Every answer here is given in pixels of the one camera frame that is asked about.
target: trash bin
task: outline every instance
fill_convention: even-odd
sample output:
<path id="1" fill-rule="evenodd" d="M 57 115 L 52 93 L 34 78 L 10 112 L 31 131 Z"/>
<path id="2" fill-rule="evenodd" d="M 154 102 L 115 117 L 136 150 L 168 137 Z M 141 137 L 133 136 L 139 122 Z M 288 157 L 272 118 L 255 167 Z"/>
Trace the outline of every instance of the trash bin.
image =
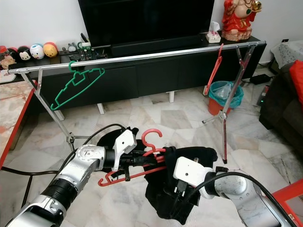
<path id="1" fill-rule="evenodd" d="M 227 98 L 222 98 L 221 96 L 218 96 L 215 92 L 216 90 L 224 87 L 226 84 L 230 84 L 231 87 L 233 86 L 232 82 L 229 81 L 217 81 L 211 84 L 209 89 L 209 103 L 208 103 L 208 111 L 212 115 L 217 115 L 220 110 L 223 109 Z M 227 113 L 228 114 L 231 109 L 236 108 L 237 106 L 240 106 L 241 101 L 243 99 L 243 90 L 240 86 L 237 87 L 236 93 L 234 97 L 232 98 L 232 102 L 230 104 L 230 108 L 228 108 Z"/>

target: plastic hanger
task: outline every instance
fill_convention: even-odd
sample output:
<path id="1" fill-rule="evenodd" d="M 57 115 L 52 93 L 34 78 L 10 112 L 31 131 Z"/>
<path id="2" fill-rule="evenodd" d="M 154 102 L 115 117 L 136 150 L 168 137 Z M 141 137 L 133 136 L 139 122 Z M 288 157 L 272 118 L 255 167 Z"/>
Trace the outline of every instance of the plastic hanger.
<path id="1" fill-rule="evenodd" d="M 218 54 L 218 58 L 217 58 L 217 61 L 216 61 L 216 64 L 214 65 L 214 69 L 213 69 L 213 72 L 209 78 L 209 81 L 208 81 L 208 84 L 206 86 L 206 89 L 205 91 L 203 92 L 203 94 L 206 96 L 208 94 L 208 91 L 209 91 L 209 88 L 210 88 L 210 85 L 212 84 L 212 81 L 218 71 L 218 68 L 222 62 L 222 56 L 221 56 L 221 51 L 222 51 L 222 48 L 223 48 L 223 45 L 224 44 L 221 44 L 221 47 L 220 47 L 220 50 L 219 50 L 219 54 Z"/>
<path id="2" fill-rule="evenodd" d="M 57 103 L 57 106 L 56 107 L 54 107 L 53 106 L 53 104 L 51 104 L 51 110 L 57 110 L 59 107 L 61 107 L 61 106 L 63 106 L 64 104 L 66 104 L 66 103 L 68 103 L 69 101 L 71 101 L 71 100 L 73 100 L 75 97 L 77 97 L 77 96 L 79 96 L 80 94 L 82 94 L 84 91 L 86 91 L 90 86 L 92 86 L 104 73 L 105 73 L 105 69 L 92 69 L 92 70 L 86 70 L 86 71 L 84 71 L 84 72 L 79 72 L 79 71 L 76 71 L 76 70 L 72 70 L 71 69 L 71 64 L 73 64 L 73 63 L 75 63 L 75 61 L 71 61 L 70 63 L 69 63 L 69 65 L 68 65 L 68 68 L 69 68 L 69 70 L 71 71 L 71 72 L 73 72 L 74 73 L 74 75 L 73 75 L 73 77 L 72 77 L 72 79 L 70 80 L 70 81 L 68 81 L 67 82 L 67 84 L 65 85 L 65 88 L 64 89 L 62 89 L 59 93 L 58 93 L 58 95 L 56 96 L 56 98 L 55 98 L 55 102 Z M 95 71 L 99 71 L 100 72 L 100 74 L 99 74 L 99 76 L 97 76 L 97 78 L 96 79 L 94 79 L 94 81 L 92 81 L 86 88 L 84 88 L 82 91 L 80 91 L 79 93 L 77 93 L 77 94 L 75 94 L 73 97 L 71 97 L 71 98 L 69 98 L 68 100 L 66 100 L 65 102 L 63 102 L 63 103 L 59 103 L 59 101 L 58 101 L 58 98 L 60 97 L 60 95 L 64 92 L 64 91 L 66 91 L 67 89 L 68 89 L 68 87 L 70 86 L 70 84 L 72 83 L 73 84 L 73 86 L 75 87 L 75 86 L 77 86 L 77 85 L 79 85 L 80 83 L 82 83 L 83 81 L 85 81 L 85 80 L 87 80 L 88 78 L 87 78 L 87 73 L 91 73 L 91 72 L 95 72 Z M 77 82 L 77 83 L 75 83 L 75 79 L 76 79 L 76 76 L 78 76 L 78 77 L 83 77 L 79 82 Z"/>
<path id="3" fill-rule="evenodd" d="M 153 144 L 150 144 L 150 143 L 147 143 L 146 140 L 145 140 L 145 136 L 151 132 L 156 132 L 158 133 L 158 135 L 160 137 L 162 137 L 162 133 L 160 130 L 158 129 L 148 129 L 146 130 L 142 136 L 141 136 L 141 140 L 142 140 L 142 143 L 147 146 L 147 147 L 150 147 L 152 148 L 152 150 L 150 151 L 147 151 L 143 156 L 148 156 L 152 153 L 155 153 L 155 152 L 165 152 L 166 150 L 163 149 L 163 148 L 155 148 L 155 146 Z M 156 160 L 158 163 L 161 163 L 161 162 L 164 162 L 165 159 L 164 159 L 164 156 L 160 156 L 160 157 L 156 157 Z M 138 174 L 134 174 L 134 175 L 131 175 L 129 176 L 128 179 L 132 179 L 132 178 L 136 178 L 136 177 L 139 177 L 139 176 L 143 176 L 143 175 L 146 175 L 146 174 L 151 174 L 151 173 L 154 173 L 154 172 L 157 172 L 157 171 L 160 171 L 160 170 L 163 170 L 163 169 L 166 169 L 166 166 L 161 166 L 161 167 L 158 167 L 158 168 L 154 168 L 154 169 L 151 169 L 151 170 L 148 170 L 148 171 L 144 171 L 144 172 L 141 172 L 141 173 L 138 173 Z M 105 175 L 105 179 L 106 179 L 106 183 L 102 183 L 103 182 L 103 178 L 101 178 L 98 182 L 98 185 L 101 186 L 101 187 L 105 187 L 105 186 L 108 186 L 108 185 L 112 185 L 112 184 L 115 184 L 115 183 L 119 183 L 119 182 L 122 182 L 122 181 L 125 181 L 126 180 L 126 177 L 123 177 L 121 179 L 118 179 L 118 180 L 114 180 L 114 181 L 111 181 L 109 179 L 109 177 L 114 174 L 115 172 L 110 172 L 108 174 Z"/>

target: tissue box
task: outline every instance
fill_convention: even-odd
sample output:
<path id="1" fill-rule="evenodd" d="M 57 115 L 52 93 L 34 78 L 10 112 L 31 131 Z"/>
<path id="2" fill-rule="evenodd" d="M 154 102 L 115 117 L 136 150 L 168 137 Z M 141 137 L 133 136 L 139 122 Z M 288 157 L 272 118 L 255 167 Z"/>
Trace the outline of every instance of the tissue box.
<path id="1" fill-rule="evenodd" d="M 206 39 L 210 44 L 219 43 L 221 41 L 221 37 L 219 33 L 215 31 L 209 31 L 206 34 Z"/>

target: red figurine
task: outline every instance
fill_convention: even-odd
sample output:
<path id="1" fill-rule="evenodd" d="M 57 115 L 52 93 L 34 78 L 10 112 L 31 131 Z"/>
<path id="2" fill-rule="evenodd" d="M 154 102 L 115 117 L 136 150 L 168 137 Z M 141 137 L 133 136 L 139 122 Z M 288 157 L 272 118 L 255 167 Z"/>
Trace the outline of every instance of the red figurine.
<path id="1" fill-rule="evenodd" d="M 222 37 L 230 41 L 248 39 L 251 35 L 250 21 L 262 5 L 255 0 L 225 0 Z"/>

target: television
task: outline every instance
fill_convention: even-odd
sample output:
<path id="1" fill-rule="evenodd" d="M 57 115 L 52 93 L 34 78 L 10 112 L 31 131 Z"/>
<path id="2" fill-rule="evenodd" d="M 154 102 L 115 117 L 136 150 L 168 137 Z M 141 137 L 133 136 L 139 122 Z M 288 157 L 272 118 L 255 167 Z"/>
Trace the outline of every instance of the television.
<path id="1" fill-rule="evenodd" d="M 214 0 L 78 0 L 92 47 L 197 35 Z"/>

